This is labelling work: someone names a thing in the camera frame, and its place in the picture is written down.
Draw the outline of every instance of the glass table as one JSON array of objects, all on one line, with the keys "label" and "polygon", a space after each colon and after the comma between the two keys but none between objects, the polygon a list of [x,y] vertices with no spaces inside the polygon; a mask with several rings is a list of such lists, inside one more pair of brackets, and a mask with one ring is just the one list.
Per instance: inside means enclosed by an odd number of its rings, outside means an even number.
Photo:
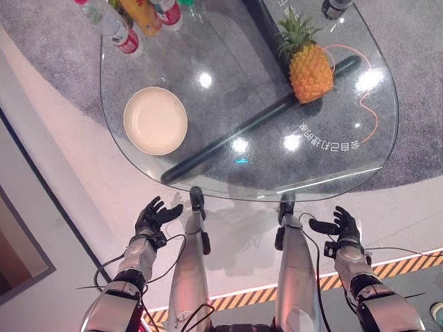
[{"label": "glass table", "polygon": [[[300,105],[287,61],[276,55],[277,25],[288,13],[313,17],[316,41],[334,69],[334,90]],[[127,159],[150,178],[230,199],[297,201],[343,194],[374,176],[397,135],[392,76],[368,27],[352,6],[337,21],[321,3],[204,0],[181,7],[183,27],[140,37],[143,53],[102,44],[101,96],[109,130]],[[188,115],[181,146],[151,156],[123,126],[130,97],[147,86],[173,92]]]}]

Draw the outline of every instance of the hazard stripe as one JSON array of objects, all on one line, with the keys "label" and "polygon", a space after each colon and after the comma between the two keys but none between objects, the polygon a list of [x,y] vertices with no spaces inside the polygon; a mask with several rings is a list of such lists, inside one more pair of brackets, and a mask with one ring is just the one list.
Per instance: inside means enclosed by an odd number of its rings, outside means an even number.
[{"label": "hazard stripe", "polygon": [[[427,256],[417,256],[407,259],[401,259],[399,261],[391,261],[386,264],[374,266],[372,269],[375,275],[380,279],[392,278],[397,275],[403,275],[405,273],[415,272],[433,266],[439,266],[443,264],[443,256],[440,256],[442,254],[443,250],[440,250]],[[320,278],[320,289],[322,291],[328,291],[329,289],[339,288],[341,286],[341,280],[337,274],[328,275],[326,277]],[[215,299],[211,299],[208,303],[213,306],[216,311],[222,311],[239,308],[242,306],[250,306],[257,303],[275,301],[276,298],[277,287],[271,286],[268,288],[261,288],[249,292],[236,292],[236,294],[234,295],[217,297]],[[150,314],[155,321],[157,327],[160,330],[165,331],[162,323],[168,318],[168,310],[161,309],[150,311]],[[152,325],[149,317],[146,314],[143,315],[143,319],[150,328],[154,329],[154,326]]]}]

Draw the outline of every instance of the bottle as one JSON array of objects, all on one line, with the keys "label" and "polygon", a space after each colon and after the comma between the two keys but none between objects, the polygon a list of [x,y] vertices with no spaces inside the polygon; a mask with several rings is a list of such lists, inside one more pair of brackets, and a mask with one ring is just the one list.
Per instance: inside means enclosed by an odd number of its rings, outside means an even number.
[{"label": "bottle", "polygon": [[129,16],[126,10],[120,5],[120,2],[118,2],[118,0],[109,0],[108,3],[109,5],[111,5],[113,9],[116,10],[118,14],[120,14],[121,17],[125,19],[127,25],[130,28],[134,26],[134,20],[132,19],[132,17]]},{"label": "bottle", "polygon": [[157,15],[160,17],[161,23],[169,31],[177,31],[183,25],[183,18],[176,0],[150,0],[154,5]]},{"label": "bottle", "polygon": [[124,53],[138,48],[138,36],[126,21],[104,0],[74,0],[99,33],[111,39]]},{"label": "bottle", "polygon": [[161,21],[148,0],[120,0],[120,4],[146,36],[151,37],[159,33]]},{"label": "bottle", "polygon": [[354,0],[325,0],[321,10],[328,19],[338,19],[354,2]]}]

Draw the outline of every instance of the silver robot leg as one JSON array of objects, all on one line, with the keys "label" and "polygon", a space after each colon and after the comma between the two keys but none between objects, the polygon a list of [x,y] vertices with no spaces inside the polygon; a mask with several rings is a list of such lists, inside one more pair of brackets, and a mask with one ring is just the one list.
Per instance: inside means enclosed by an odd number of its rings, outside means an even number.
[{"label": "silver robot leg", "polygon": [[284,332],[320,331],[316,276],[300,221],[292,214],[285,214],[279,234],[283,256],[275,302],[275,326]]},{"label": "silver robot leg", "polygon": [[[174,271],[169,300],[167,331],[180,332],[192,313],[203,303],[208,303],[208,283],[203,261],[203,219],[200,211],[192,211],[185,227],[186,246]],[[195,315],[186,329],[208,314],[209,308],[203,307]],[[192,329],[193,332],[208,332],[210,318]]]}]

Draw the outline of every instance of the plate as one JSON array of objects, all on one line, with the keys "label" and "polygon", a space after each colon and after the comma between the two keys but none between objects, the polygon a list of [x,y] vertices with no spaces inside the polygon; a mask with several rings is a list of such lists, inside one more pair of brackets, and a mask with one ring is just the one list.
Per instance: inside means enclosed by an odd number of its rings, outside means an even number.
[{"label": "plate", "polygon": [[172,92],[150,86],[137,91],[126,104],[123,124],[127,137],[146,154],[170,154],[183,142],[188,117]]}]

